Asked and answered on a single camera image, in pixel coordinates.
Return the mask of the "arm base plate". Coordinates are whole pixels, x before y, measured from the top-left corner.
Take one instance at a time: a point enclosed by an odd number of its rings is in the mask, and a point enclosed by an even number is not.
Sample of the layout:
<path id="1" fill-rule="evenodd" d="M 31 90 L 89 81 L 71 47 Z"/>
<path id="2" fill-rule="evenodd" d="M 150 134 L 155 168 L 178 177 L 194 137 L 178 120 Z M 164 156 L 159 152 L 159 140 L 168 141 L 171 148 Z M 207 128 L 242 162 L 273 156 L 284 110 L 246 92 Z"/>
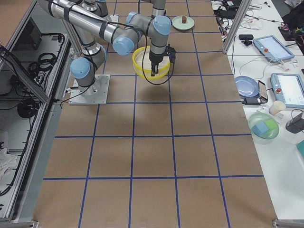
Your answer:
<path id="1" fill-rule="evenodd" d="M 119 15 L 114 14 L 114 15 L 109 15 L 109 17 L 111 22 L 119 22 Z"/>
<path id="2" fill-rule="evenodd" d="M 95 83 L 85 91 L 84 87 L 71 92 L 70 105 L 105 105 L 107 103 L 110 75 L 95 75 Z"/>

